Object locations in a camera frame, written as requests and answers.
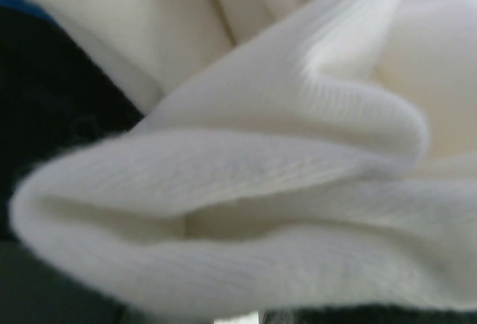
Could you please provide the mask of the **white t shirt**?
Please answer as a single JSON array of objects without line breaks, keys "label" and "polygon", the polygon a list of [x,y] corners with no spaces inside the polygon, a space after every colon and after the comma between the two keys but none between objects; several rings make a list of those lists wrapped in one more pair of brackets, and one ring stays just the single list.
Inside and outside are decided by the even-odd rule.
[{"label": "white t shirt", "polygon": [[26,247],[155,315],[476,308],[476,0],[31,0],[143,113],[17,188]]}]

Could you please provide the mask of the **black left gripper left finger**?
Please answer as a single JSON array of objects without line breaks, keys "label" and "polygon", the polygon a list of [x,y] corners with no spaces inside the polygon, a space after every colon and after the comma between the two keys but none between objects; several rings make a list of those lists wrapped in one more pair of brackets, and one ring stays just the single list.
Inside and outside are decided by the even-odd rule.
[{"label": "black left gripper left finger", "polygon": [[145,317],[62,277],[19,244],[1,242],[1,322],[146,323]]}]

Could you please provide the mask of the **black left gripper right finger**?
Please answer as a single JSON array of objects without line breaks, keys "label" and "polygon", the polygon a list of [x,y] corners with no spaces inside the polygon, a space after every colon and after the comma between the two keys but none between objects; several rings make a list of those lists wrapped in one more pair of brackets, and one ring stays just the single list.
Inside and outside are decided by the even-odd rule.
[{"label": "black left gripper right finger", "polygon": [[361,305],[343,308],[293,308],[269,310],[264,324],[476,324],[476,311],[402,308],[395,305]]}]

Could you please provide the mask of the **black t shirt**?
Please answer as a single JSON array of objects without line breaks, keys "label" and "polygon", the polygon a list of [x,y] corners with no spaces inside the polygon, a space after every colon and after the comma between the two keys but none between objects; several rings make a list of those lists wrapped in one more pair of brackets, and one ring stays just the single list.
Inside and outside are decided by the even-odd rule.
[{"label": "black t shirt", "polygon": [[1,0],[1,239],[8,203],[34,166],[129,130],[142,114],[39,7]]}]

